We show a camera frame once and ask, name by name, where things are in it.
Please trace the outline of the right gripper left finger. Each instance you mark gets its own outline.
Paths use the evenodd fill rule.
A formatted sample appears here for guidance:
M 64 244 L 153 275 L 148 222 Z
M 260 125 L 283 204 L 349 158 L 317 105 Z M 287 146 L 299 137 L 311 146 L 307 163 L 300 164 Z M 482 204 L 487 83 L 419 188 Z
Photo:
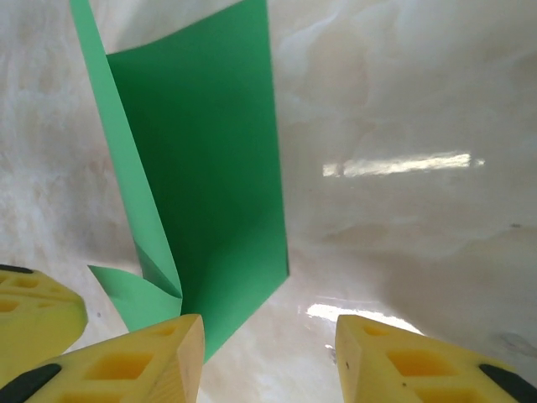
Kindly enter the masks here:
M 205 357 L 188 314 L 62 354 L 0 387 L 0 403 L 196 403 Z

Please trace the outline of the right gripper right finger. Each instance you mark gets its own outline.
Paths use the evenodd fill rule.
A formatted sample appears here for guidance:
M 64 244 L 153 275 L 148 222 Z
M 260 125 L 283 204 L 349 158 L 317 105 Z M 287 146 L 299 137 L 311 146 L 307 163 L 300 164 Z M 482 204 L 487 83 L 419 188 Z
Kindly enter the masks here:
M 344 403 L 537 403 L 537 387 L 496 359 L 358 315 L 336 321 Z

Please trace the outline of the green paper sheet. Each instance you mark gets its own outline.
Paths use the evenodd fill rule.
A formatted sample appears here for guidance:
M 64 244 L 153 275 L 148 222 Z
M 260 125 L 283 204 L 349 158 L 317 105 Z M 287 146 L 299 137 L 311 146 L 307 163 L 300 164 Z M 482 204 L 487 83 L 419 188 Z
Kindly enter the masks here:
M 91 272 L 130 331 L 200 315 L 210 358 L 289 274 L 267 2 L 114 54 L 70 7 L 141 267 Z

